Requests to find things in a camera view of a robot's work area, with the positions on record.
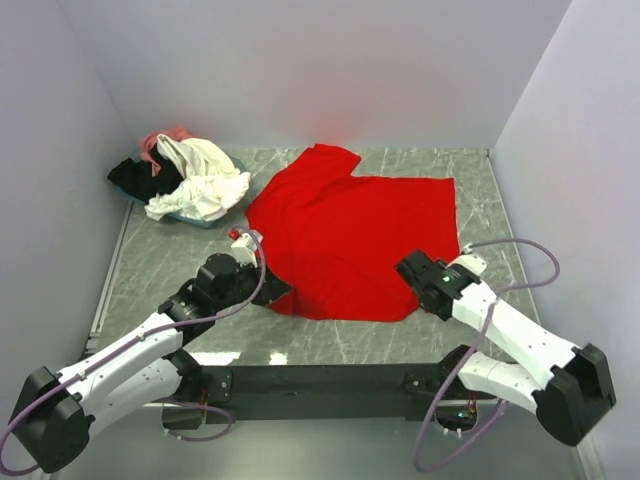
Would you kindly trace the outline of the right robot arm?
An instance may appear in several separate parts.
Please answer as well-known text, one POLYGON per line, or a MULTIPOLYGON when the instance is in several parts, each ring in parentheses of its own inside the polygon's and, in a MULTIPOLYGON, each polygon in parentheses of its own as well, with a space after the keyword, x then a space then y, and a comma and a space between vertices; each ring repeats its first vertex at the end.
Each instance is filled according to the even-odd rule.
POLYGON ((579 347, 529 319, 481 279, 485 268, 472 252, 446 263, 420 250, 396 266, 423 310, 473 328, 513 360, 490 358, 476 345, 461 347, 457 362, 439 374, 428 412, 435 412, 444 395, 487 393, 533 413, 562 444, 579 445, 616 404, 605 353, 593 344, 579 347))

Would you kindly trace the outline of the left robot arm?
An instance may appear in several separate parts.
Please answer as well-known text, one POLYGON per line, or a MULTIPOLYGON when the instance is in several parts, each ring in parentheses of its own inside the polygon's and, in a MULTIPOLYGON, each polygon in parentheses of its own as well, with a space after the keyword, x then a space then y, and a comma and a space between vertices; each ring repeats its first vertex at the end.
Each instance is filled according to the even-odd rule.
POLYGON ((24 382, 9 421, 12 435, 46 473, 63 469, 98 432, 164 398, 201 405, 208 381, 185 347, 249 304, 269 306, 292 290, 262 263, 213 254, 195 277, 136 329, 56 373, 24 382))

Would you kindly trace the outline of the red t shirt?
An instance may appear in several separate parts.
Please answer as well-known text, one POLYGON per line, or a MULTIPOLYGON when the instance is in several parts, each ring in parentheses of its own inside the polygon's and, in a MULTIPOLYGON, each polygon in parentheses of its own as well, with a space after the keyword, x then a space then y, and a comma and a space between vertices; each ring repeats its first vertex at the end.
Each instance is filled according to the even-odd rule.
POLYGON ((312 320, 396 322, 418 307, 395 270, 408 254, 459 253, 451 178, 356 176, 360 156, 307 148, 246 210, 269 270, 292 290, 271 310, 312 320))

